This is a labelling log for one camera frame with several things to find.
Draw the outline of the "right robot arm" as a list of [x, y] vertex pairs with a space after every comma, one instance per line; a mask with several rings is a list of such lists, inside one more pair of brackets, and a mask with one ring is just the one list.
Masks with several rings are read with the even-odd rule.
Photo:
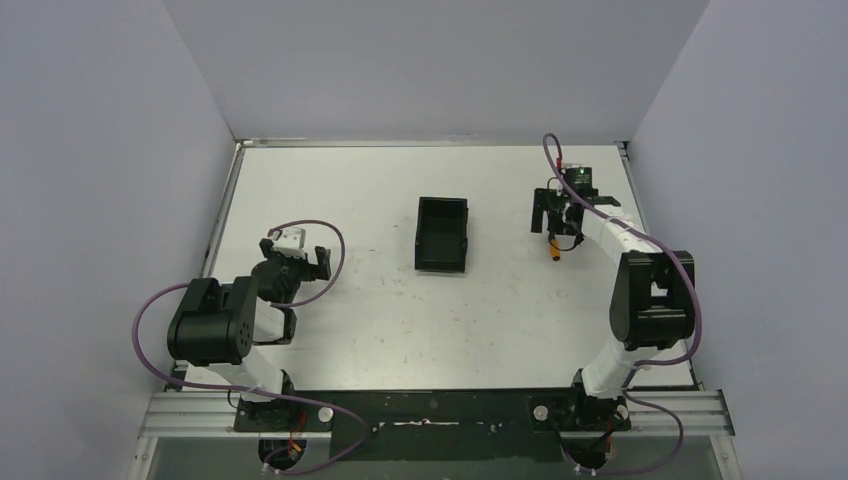
[[638, 369], [694, 334], [694, 260], [685, 251], [667, 254], [649, 241], [618, 200], [600, 195], [591, 168], [568, 165], [558, 169], [557, 177], [564, 185], [534, 191], [532, 232], [547, 235], [553, 260], [567, 251], [559, 238], [570, 237], [574, 247], [585, 240], [595, 243], [616, 269], [611, 336], [578, 372], [583, 390], [563, 401], [565, 419], [585, 429], [602, 417], [601, 399], [621, 397]]

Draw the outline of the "orange black screwdriver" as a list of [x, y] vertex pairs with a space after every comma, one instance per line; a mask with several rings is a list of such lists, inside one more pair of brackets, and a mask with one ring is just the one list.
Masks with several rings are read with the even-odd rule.
[[548, 245], [551, 259], [555, 262], [561, 259], [561, 249], [555, 234], [548, 235]]

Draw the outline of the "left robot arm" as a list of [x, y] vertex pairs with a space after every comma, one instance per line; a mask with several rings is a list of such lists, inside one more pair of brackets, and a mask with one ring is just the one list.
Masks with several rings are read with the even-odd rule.
[[297, 415], [290, 376], [274, 367], [260, 345], [287, 345], [295, 336], [291, 305], [305, 282], [331, 279], [331, 251], [304, 250], [305, 232], [295, 228], [262, 239], [263, 259], [251, 273], [222, 284], [212, 277], [192, 280], [167, 333], [169, 353], [194, 367], [206, 367], [232, 386], [241, 399], [258, 404], [257, 417], [273, 431], [289, 428]]

